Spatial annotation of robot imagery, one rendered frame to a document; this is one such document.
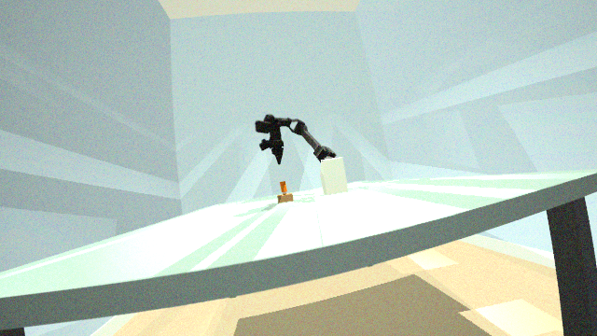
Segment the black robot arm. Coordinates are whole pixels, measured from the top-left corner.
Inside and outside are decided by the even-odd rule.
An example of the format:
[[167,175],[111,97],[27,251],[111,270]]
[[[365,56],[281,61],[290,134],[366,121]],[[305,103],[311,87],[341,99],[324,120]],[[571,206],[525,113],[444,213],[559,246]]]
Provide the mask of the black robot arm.
[[[292,121],[297,121],[297,125],[294,130],[291,129],[290,124]],[[318,141],[308,132],[308,127],[305,122],[300,119],[287,118],[276,118],[273,115],[266,115],[263,121],[257,121],[255,124],[256,132],[258,133],[281,133],[280,127],[286,126],[292,133],[301,135],[314,149],[315,157],[321,162],[321,160],[335,159],[337,154],[329,147],[321,146]],[[271,148],[271,138],[269,140],[262,139],[259,147],[261,151],[267,148]]]

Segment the brown wooden block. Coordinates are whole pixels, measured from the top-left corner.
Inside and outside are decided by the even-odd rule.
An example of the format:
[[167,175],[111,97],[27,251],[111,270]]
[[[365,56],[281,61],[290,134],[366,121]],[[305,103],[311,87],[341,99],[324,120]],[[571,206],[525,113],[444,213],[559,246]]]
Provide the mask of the brown wooden block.
[[286,195],[277,195],[278,203],[293,202],[293,193],[287,193]]

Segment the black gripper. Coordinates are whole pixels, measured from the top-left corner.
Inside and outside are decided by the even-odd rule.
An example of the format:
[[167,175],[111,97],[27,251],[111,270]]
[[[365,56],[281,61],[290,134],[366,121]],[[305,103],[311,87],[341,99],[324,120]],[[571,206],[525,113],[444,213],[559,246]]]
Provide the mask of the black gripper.
[[271,133],[271,153],[276,157],[278,165],[281,164],[282,156],[283,156],[283,146],[284,141],[282,141],[282,136],[280,133]]

